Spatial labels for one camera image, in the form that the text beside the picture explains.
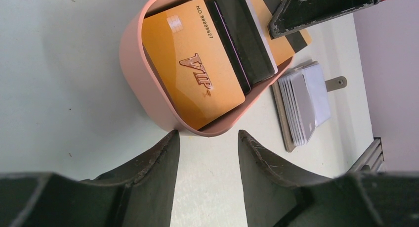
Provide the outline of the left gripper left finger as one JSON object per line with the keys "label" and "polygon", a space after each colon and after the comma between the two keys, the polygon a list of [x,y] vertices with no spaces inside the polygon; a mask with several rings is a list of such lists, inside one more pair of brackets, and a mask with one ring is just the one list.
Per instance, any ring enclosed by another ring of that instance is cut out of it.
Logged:
{"label": "left gripper left finger", "polygon": [[57,173],[2,173],[3,227],[168,227],[180,155],[173,130],[93,180]]}

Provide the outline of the black credit card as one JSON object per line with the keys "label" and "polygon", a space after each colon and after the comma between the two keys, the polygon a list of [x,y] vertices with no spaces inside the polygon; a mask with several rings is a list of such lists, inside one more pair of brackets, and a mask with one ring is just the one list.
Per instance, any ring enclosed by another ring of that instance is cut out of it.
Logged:
{"label": "black credit card", "polygon": [[206,6],[244,94],[278,72],[250,0],[207,0]]}

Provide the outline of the pink oval tray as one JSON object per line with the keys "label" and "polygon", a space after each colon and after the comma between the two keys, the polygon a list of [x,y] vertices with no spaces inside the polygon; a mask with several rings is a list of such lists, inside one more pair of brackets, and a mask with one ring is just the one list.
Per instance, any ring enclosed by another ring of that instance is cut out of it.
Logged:
{"label": "pink oval tray", "polygon": [[246,95],[243,104],[216,121],[211,122],[207,127],[196,130],[187,125],[176,112],[158,77],[150,66],[141,39],[143,20],[148,13],[155,13],[181,1],[184,0],[146,1],[122,34],[119,49],[121,70],[147,115],[160,128],[167,132],[178,130],[184,136],[219,136],[229,131],[252,107],[260,95],[284,74],[293,62],[294,57],[291,56],[278,65],[278,72],[273,77],[257,84]]}

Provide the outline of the grey card holder wallet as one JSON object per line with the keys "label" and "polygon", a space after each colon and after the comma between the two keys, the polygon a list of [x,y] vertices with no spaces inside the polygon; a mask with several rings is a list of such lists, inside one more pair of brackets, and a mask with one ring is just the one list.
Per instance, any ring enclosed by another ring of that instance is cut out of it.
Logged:
{"label": "grey card holder wallet", "polygon": [[328,93],[347,87],[344,76],[325,80],[317,61],[307,61],[285,73],[272,90],[285,150],[308,144],[317,127],[331,118]]}

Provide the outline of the gold card magnetic stripe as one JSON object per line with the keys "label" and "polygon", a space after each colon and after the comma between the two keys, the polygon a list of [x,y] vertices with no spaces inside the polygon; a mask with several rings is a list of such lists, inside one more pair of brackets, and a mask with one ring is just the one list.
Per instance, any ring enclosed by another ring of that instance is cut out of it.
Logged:
{"label": "gold card magnetic stripe", "polygon": [[250,0],[257,15],[257,20],[261,26],[273,58],[277,65],[282,64],[297,52],[301,51],[312,43],[312,38],[306,29],[287,34],[285,36],[271,39],[268,31],[268,23],[273,14],[281,4],[282,0]]}

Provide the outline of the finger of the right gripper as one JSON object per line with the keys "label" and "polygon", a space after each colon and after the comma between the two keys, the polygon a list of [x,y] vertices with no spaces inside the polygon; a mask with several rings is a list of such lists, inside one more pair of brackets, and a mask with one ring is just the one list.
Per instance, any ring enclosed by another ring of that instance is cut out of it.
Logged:
{"label": "finger of the right gripper", "polygon": [[299,30],[377,5],[383,0],[282,0],[268,24],[276,39]]}

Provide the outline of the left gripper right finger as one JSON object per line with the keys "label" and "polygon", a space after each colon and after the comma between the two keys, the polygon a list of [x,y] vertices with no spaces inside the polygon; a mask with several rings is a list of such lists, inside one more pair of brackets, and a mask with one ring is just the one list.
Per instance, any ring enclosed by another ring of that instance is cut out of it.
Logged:
{"label": "left gripper right finger", "polygon": [[417,172],[346,173],[328,178],[303,169],[238,132],[250,227],[416,227]]}

